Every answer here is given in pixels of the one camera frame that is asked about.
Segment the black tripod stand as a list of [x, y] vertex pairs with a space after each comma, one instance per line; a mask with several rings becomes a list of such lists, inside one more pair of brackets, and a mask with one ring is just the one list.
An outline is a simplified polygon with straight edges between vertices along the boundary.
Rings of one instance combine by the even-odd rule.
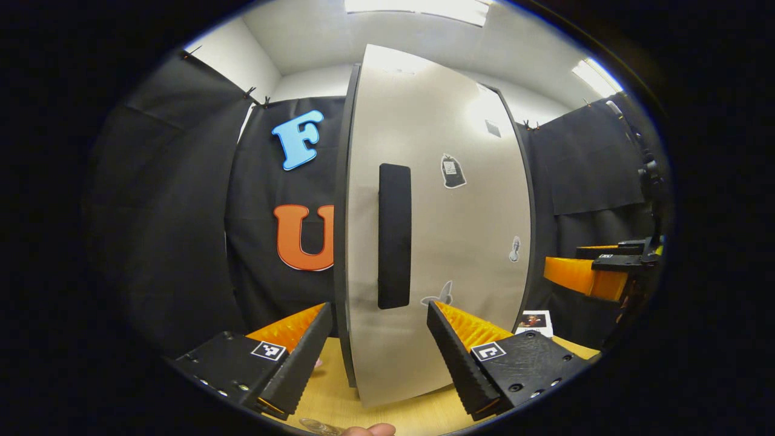
[[605, 104], [615, 114], [618, 122], [622, 124], [625, 136], [639, 152], [641, 163], [638, 168], [638, 177], [644, 199], [649, 202], [664, 201], [666, 199], [664, 178], [653, 152], [645, 143], [643, 135], [628, 121], [615, 102], [606, 100]]

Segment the printed photo card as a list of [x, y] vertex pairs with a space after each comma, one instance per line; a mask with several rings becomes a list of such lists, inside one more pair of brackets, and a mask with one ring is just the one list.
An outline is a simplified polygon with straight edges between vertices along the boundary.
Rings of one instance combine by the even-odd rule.
[[514, 334], [537, 331], [550, 339], [553, 334], [553, 320], [549, 310], [525, 310], [517, 321]]

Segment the small ceiling light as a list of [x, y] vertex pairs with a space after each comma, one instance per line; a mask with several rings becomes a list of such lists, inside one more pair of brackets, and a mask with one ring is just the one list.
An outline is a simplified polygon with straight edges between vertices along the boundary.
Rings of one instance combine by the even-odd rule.
[[571, 72], [600, 97], [614, 96], [614, 94], [624, 91], [623, 86], [595, 59], [584, 58], [580, 60], [571, 69]]

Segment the black door handle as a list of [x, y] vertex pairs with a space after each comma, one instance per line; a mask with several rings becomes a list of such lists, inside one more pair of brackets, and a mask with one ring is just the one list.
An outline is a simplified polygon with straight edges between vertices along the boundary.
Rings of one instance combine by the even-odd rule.
[[407, 306], [411, 293], [411, 169], [382, 163], [377, 199], [377, 306]]

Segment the black backdrop cloth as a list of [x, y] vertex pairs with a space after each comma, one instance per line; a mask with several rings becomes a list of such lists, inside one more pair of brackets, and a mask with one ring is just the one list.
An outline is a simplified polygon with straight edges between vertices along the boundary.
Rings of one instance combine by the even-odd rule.
[[[172, 54], [106, 119], [85, 198], [91, 261], [167, 356], [330, 302], [354, 357], [416, 354], [443, 285], [512, 326], [535, 225], [527, 154], [500, 94], [369, 45], [351, 100], [257, 105]], [[378, 308], [378, 175], [411, 169], [407, 306]]]

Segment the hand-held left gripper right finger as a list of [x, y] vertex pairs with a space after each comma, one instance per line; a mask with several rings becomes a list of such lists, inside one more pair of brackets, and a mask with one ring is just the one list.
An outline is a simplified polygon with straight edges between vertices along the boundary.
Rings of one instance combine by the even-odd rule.
[[537, 329], [512, 334], [445, 303], [429, 304], [427, 326], [474, 420], [525, 409], [590, 367]]

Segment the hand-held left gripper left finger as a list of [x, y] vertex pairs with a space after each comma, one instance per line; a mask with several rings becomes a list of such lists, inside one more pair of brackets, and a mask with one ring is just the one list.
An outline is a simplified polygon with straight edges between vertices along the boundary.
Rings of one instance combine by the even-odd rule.
[[218, 333], [171, 365], [236, 408], [287, 420], [332, 326], [332, 304], [321, 303], [251, 334]]

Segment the long ceiling light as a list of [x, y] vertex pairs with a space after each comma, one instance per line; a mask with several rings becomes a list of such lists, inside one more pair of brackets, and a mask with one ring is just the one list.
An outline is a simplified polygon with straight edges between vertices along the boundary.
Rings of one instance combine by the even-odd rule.
[[483, 27], [493, 0], [343, 0], [346, 13], [407, 12]]

